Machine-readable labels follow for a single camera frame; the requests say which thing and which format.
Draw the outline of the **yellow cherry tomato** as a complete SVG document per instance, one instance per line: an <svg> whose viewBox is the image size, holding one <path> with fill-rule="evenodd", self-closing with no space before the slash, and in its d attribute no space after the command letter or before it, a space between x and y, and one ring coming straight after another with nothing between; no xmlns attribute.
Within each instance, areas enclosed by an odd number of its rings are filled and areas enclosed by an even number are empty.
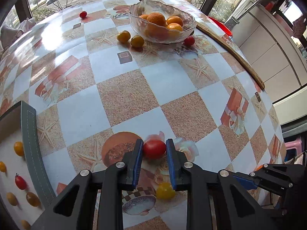
<svg viewBox="0 0 307 230"><path fill-rule="evenodd" d="M176 191L169 182L160 183L156 189L156 197L161 200L170 200L174 198L175 195Z"/></svg>

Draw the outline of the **red cherry tomato with stem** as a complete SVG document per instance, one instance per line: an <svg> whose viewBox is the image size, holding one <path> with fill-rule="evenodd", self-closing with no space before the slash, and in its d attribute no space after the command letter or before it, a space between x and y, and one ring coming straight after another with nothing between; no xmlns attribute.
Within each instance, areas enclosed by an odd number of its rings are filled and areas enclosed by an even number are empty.
<svg viewBox="0 0 307 230"><path fill-rule="evenodd" d="M27 188L26 181L19 174L15 175L15 184L16 184L17 188L19 188L22 191Z"/></svg>

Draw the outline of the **brownish tomato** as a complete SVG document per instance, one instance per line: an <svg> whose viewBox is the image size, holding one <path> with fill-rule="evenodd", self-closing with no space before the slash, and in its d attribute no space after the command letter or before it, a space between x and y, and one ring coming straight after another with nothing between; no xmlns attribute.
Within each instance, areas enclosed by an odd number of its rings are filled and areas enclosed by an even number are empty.
<svg viewBox="0 0 307 230"><path fill-rule="evenodd" d="M33 207L39 207L41 205L40 199L32 192L26 193L26 200Z"/></svg>

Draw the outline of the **checkered patterned tablecloth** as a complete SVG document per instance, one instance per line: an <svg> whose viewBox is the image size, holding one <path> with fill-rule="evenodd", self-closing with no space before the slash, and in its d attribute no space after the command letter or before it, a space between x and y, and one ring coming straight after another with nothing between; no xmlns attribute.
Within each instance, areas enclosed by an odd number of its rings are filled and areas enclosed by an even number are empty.
<svg viewBox="0 0 307 230"><path fill-rule="evenodd" d="M205 170L250 173L282 163L286 147L267 93L225 49L134 36L138 0L91 0L38 23L1 57L1 114L19 101L36 110L43 164L57 196L84 169L121 160L136 139L166 141ZM84 19L80 12L86 11Z"/></svg>

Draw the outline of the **green tray white inside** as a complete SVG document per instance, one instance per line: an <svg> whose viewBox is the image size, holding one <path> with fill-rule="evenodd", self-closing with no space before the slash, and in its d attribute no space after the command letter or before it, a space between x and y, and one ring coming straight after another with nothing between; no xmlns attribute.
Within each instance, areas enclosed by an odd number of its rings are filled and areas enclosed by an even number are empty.
<svg viewBox="0 0 307 230"><path fill-rule="evenodd" d="M14 143L23 143L24 156L14 151ZM22 221L33 224L56 197L48 179L39 147L36 128L36 110L20 101L1 115L1 161L6 172L1 173L1 228L22 229ZM19 174L27 184L20 190L15 184ZM26 193L34 193L41 202L31 206Z"/></svg>

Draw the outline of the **yellow tomato in tray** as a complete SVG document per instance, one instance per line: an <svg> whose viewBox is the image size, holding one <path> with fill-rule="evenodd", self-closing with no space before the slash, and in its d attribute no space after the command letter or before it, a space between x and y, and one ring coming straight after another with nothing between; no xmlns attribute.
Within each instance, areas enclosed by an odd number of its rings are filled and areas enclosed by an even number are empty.
<svg viewBox="0 0 307 230"><path fill-rule="evenodd" d="M20 141L15 142L15 143L14 143L14 151L15 151L15 153L16 153L18 156L20 156L20 157L24 156L23 143L20 142Z"/></svg>

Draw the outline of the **yellow kumquat near bowl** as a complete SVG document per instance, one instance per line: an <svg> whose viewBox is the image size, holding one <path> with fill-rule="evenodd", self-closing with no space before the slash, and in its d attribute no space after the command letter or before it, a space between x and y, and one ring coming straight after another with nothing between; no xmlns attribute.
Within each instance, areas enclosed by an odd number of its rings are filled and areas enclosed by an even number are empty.
<svg viewBox="0 0 307 230"><path fill-rule="evenodd" d="M135 35L131 38L131 46L134 48L142 48L144 44L144 39L139 35Z"/></svg>

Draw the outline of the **red tomato beside bowl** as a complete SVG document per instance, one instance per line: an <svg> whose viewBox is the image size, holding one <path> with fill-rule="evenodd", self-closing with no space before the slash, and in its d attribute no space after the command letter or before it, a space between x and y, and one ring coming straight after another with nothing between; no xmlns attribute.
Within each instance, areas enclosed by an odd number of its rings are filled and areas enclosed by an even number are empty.
<svg viewBox="0 0 307 230"><path fill-rule="evenodd" d="M193 36L188 36L185 40L184 40L184 45L185 46L188 46L188 47L190 47L190 46L193 46L193 44L195 43L195 39L194 39L194 37Z"/></svg>

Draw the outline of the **yellow kumquat left of bowl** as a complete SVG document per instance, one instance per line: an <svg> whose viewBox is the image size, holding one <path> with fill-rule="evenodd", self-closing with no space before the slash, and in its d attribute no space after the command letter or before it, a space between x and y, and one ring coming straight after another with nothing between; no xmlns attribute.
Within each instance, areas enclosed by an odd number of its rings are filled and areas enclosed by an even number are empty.
<svg viewBox="0 0 307 230"><path fill-rule="evenodd" d="M131 35L130 35L129 31L124 30L124 31L120 32L120 33L117 35L116 38L117 38L117 40L118 40L120 43L125 44L125 43L127 43L127 42L130 40Z"/></svg>

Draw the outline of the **red plastic basin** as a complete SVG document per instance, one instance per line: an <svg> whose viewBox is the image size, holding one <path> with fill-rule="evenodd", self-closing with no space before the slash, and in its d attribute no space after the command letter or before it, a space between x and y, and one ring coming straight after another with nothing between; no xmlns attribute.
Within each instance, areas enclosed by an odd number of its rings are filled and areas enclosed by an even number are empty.
<svg viewBox="0 0 307 230"><path fill-rule="evenodd" d="M210 16L208 16L208 18L211 19L226 35L228 35L229 37L233 36L231 30L228 27L226 27L223 23L219 22L217 19L214 19Z"/></svg>

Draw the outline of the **glass fruit bowl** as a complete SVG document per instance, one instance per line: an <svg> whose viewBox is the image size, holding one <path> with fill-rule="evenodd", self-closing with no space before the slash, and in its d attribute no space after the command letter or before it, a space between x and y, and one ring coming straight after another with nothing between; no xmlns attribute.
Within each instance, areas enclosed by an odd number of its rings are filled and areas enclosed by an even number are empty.
<svg viewBox="0 0 307 230"><path fill-rule="evenodd" d="M196 21L189 13L152 0L142 0L131 5L129 19L132 29L153 43L182 42L196 28Z"/></svg>

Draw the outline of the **big orange in bowl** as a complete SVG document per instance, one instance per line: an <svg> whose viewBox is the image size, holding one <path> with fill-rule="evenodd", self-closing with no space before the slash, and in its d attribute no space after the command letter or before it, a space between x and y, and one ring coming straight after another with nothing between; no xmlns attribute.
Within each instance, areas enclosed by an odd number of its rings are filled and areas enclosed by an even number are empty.
<svg viewBox="0 0 307 230"><path fill-rule="evenodd" d="M166 19L163 14L152 12L147 16L147 21L158 26L166 27Z"/></svg>

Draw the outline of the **far red cherry tomato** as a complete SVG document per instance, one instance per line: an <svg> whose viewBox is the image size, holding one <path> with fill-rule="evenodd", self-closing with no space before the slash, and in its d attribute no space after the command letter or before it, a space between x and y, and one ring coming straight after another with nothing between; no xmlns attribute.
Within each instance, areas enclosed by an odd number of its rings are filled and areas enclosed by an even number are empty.
<svg viewBox="0 0 307 230"><path fill-rule="evenodd" d="M86 16L87 16L87 12L86 12L86 11L82 11L82 12L80 12L80 14L79 14L79 17L80 17L81 19L86 18Z"/></svg>

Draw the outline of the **pink cloth on chair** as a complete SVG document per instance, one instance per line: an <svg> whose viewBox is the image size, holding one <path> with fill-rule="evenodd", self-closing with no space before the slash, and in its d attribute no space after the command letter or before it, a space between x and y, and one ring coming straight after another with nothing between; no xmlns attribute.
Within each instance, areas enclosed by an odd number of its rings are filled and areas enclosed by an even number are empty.
<svg viewBox="0 0 307 230"><path fill-rule="evenodd" d="M25 19L16 29L4 24L1 27L1 53L4 53L19 37L30 31L34 25L34 18Z"/></svg>

